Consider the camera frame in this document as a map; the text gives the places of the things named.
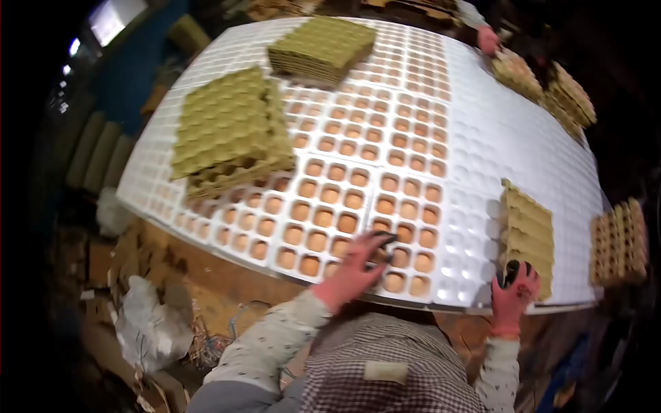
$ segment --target gloved hand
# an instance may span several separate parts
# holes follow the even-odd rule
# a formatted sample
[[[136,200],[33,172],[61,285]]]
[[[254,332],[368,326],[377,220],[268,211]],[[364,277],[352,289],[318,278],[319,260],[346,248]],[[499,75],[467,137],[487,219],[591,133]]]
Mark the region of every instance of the gloved hand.
[[[482,53],[493,56],[500,45],[500,38],[491,26],[480,26],[477,31],[477,45]]]
[[[518,340],[519,322],[526,307],[539,295],[539,274],[527,262],[509,261],[504,289],[498,284],[498,276],[491,280],[493,321],[491,335],[508,340]]]
[[[381,277],[388,263],[381,262],[369,271],[365,271],[365,264],[379,247],[391,241],[393,235],[375,236],[374,231],[356,237],[335,274],[312,286],[312,292],[337,314],[343,304],[358,298]]]

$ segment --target light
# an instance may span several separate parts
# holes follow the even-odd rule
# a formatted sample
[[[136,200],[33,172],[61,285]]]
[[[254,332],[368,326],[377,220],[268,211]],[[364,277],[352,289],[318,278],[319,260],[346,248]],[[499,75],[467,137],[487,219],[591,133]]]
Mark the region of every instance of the light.
[[[79,47],[81,47],[81,41],[78,40],[78,37],[76,37],[75,39],[73,39],[73,42],[69,47],[69,56],[74,56],[76,53],[78,53]]]

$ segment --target egg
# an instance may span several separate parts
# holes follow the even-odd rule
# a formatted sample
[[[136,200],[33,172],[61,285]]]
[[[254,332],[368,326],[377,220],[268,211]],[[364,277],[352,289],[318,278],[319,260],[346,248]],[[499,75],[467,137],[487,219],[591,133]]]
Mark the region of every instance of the egg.
[[[292,218],[296,221],[305,221],[310,207],[307,204],[297,204],[292,208]]]
[[[420,245],[424,248],[434,248],[436,246],[436,234],[428,229],[420,232]]]
[[[321,252],[326,249],[326,235],[324,233],[311,233],[307,238],[307,248]]]
[[[348,143],[343,143],[340,146],[340,154],[341,155],[350,157],[354,154],[355,151],[356,151],[356,148],[353,145],[349,145]]]
[[[264,235],[265,237],[270,237],[273,233],[273,228],[276,226],[276,223],[272,219],[263,219],[257,225],[257,233],[259,235]]]
[[[425,209],[422,212],[422,221],[427,224],[435,225],[438,223],[438,215],[436,215],[436,212],[432,211],[431,209]]]
[[[393,267],[406,268],[408,267],[408,252],[401,248],[393,250]]]
[[[303,230],[299,227],[289,227],[285,231],[284,240],[288,244],[298,245],[301,243],[303,237]]]
[[[306,276],[316,277],[317,272],[319,272],[319,259],[313,256],[306,256],[301,260],[300,270]]]
[[[346,250],[349,247],[349,242],[345,239],[337,239],[333,242],[330,249],[330,255],[337,258],[342,258],[346,254]]]
[[[337,224],[337,229],[343,233],[353,234],[356,230],[358,220],[351,215],[342,215]]]
[[[317,211],[315,214],[315,220],[314,223],[315,225],[318,225],[320,227],[330,227],[332,222],[332,213],[328,211]]]
[[[388,192],[397,192],[397,181],[385,176],[381,180],[381,189]]]
[[[314,182],[303,182],[298,188],[298,194],[304,198],[312,198],[316,189],[317,185]]]
[[[340,167],[330,167],[329,179],[343,180],[344,179],[344,169],[342,169]]]
[[[420,159],[411,159],[411,169],[422,171],[424,170],[424,162]]]
[[[427,254],[418,254],[415,259],[415,269],[420,272],[429,272],[434,265],[434,259]]]
[[[293,268],[293,263],[296,260],[296,254],[292,250],[284,250],[278,255],[278,265],[282,268],[291,269]]]
[[[231,224],[232,222],[234,222],[234,217],[236,216],[236,214],[237,214],[237,212],[236,212],[235,209],[228,209],[228,210],[225,211],[225,213],[223,214],[223,221],[224,221],[225,223]]]
[[[431,202],[440,202],[441,201],[441,191],[436,188],[428,187],[425,191],[424,197]]]
[[[239,252],[244,251],[247,245],[248,245],[248,236],[243,234],[234,237],[234,241],[232,242],[232,247]]]
[[[368,178],[365,175],[354,172],[351,176],[351,185],[355,186],[365,186],[368,184]]]
[[[351,209],[360,209],[363,206],[363,198],[360,195],[349,194],[344,199],[344,205]]]
[[[379,200],[376,205],[376,210],[379,213],[384,213],[385,215],[392,215],[395,212],[395,204],[389,200]]]
[[[335,204],[337,198],[340,197],[340,193],[335,189],[324,189],[321,192],[321,201],[328,204]]]
[[[404,183],[404,193],[408,196],[417,198],[420,195],[420,188],[418,188],[415,183],[406,181],[406,183]]]
[[[263,243],[262,241],[254,243],[250,251],[250,256],[253,257],[255,260],[263,260],[264,258],[266,258],[267,248],[268,245],[266,245],[266,243]]]
[[[251,213],[242,216],[239,222],[239,226],[241,227],[241,229],[245,229],[246,231],[251,229],[253,227],[253,224],[254,224],[254,215]]]
[[[326,267],[324,268],[324,278],[332,277],[332,275],[335,274],[339,267],[340,264],[337,262],[329,262],[326,264]]]
[[[413,277],[409,293],[415,297],[422,297],[429,293],[429,279],[423,277]]]
[[[305,169],[305,174],[309,176],[321,175],[321,165],[317,163],[309,163]]]
[[[404,277],[396,272],[391,272],[383,280],[383,288],[391,293],[398,293],[404,289]]]
[[[400,243],[410,244],[413,241],[413,232],[408,227],[399,225],[397,227],[397,238]]]
[[[416,219],[418,216],[418,208],[409,202],[403,202],[402,206],[399,208],[399,215],[405,219]]]

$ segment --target stack of cardboard egg trays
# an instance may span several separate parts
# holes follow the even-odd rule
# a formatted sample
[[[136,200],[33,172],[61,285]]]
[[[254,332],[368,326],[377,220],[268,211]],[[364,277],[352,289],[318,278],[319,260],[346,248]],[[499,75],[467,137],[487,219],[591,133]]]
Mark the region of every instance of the stack of cardboard egg trays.
[[[645,222],[641,206],[633,198],[612,212],[593,218],[590,281],[611,287],[640,283],[647,277]]]

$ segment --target sleeve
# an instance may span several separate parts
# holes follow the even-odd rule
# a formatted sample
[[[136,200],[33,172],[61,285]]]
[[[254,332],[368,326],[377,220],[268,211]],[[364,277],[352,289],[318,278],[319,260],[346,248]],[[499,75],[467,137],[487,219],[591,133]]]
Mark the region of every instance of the sleeve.
[[[473,383],[475,392],[489,412],[514,413],[519,386],[518,341],[486,339],[486,355],[480,375]]]

